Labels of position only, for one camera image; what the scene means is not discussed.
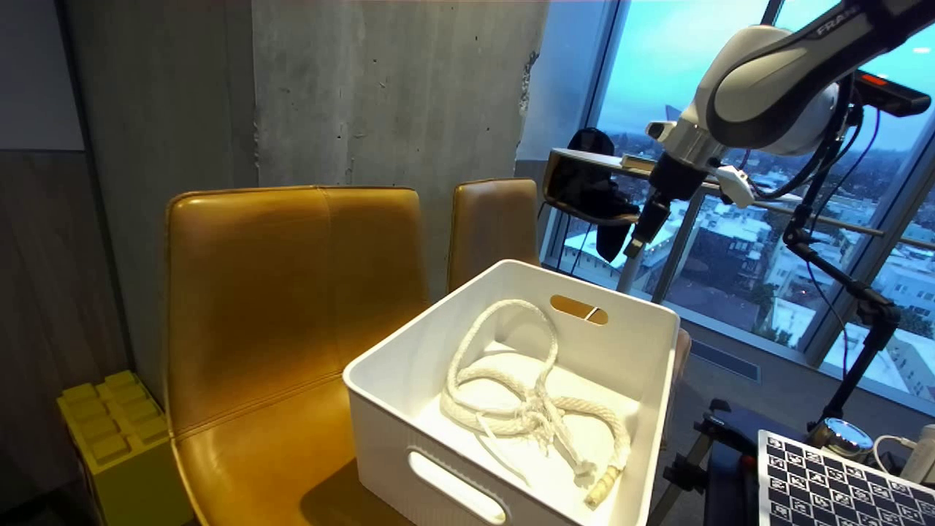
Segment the white plastic bin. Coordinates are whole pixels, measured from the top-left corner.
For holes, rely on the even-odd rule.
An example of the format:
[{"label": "white plastic bin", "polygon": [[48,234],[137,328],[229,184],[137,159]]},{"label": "white plastic bin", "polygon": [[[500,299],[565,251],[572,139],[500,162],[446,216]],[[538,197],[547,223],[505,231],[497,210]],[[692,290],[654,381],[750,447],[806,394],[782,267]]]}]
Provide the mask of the white plastic bin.
[{"label": "white plastic bin", "polygon": [[[462,336],[478,312],[505,299],[535,304],[556,328],[559,368],[550,390],[603,397],[629,412],[632,457],[595,510],[585,505],[572,476],[556,476],[559,457],[533,440],[478,440],[442,412],[439,397]],[[679,326],[665,308],[503,260],[344,368],[359,480],[426,526],[645,523]],[[594,421],[571,418],[571,434],[585,440],[595,459],[614,445]],[[544,453],[547,464],[530,464],[535,457],[524,457],[524,447]],[[516,463],[519,476],[497,457]]]}]

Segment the window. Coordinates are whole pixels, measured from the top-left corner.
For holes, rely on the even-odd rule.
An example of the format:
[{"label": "window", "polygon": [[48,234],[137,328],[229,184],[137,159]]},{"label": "window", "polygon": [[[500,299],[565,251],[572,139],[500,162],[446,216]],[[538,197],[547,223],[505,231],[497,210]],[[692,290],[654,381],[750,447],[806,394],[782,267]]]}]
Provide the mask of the window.
[{"label": "window", "polygon": [[[833,3],[782,3],[778,26],[797,30],[828,6]],[[604,49],[604,58],[587,63],[595,67],[594,76],[565,79],[578,84],[595,79],[590,102],[578,106],[578,127],[609,133],[616,155],[654,159],[658,144],[645,127],[676,120],[718,48],[771,10],[766,0],[724,0],[718,10],[702,0],[603,3],[611,38],[609,48],[590,49]],[[933,89],[933,49],[935,30],[927,30],[864,71],[909,89]],[[822,223],[812,229],[812,248],[828,263],[874,285],[902,311],[899,334],[874,361],[863,385],[927,412],[933,412],[927,394],[935,391],[935,286],[920,267],[935,260],[935,248],[917,244],[935,244],[935,197],[930,197],[924,175],[935,168],[924,155],[933,144],[933,127],[933,112],[902,120],[869,112],[823,184]],[[781,187],[803,165],[803,159],[762,153],[727,153],[724,159],[741,165],[760,187]],[[635,201],[645,201],[645,182],[620,175],[620,184],[629,184]],[[665,301],[698,326],[841,374],[854,365],[864,328],[854,323],[854,299],[841,285],[782,247],[790,210],[791,204],[782,201],[734,209],[718,197],[679,201],[639,263],[629,263],[622,254],[600,258],[595,229],[565,216],[552,223],[556,244],[544,251],[544,263],[603,286]],[[895,244],[892,231],[902,229],[907,241]]]}]

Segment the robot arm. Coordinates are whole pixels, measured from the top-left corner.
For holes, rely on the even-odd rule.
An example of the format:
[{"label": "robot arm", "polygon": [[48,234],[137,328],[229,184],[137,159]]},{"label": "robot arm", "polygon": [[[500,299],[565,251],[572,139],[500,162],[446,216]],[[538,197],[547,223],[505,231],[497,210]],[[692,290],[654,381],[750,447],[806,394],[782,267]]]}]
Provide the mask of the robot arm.
[{"label": "robot arm", "polygon": [[670,216],[718,171],[727,146],[796,155],[829,134],[836,79],[899,48],[935,22],[935,0],[844,0],[797,33],[750,26],[703,74],[692,106],[660,130],[651,198],[625,248],[639,254]]}]

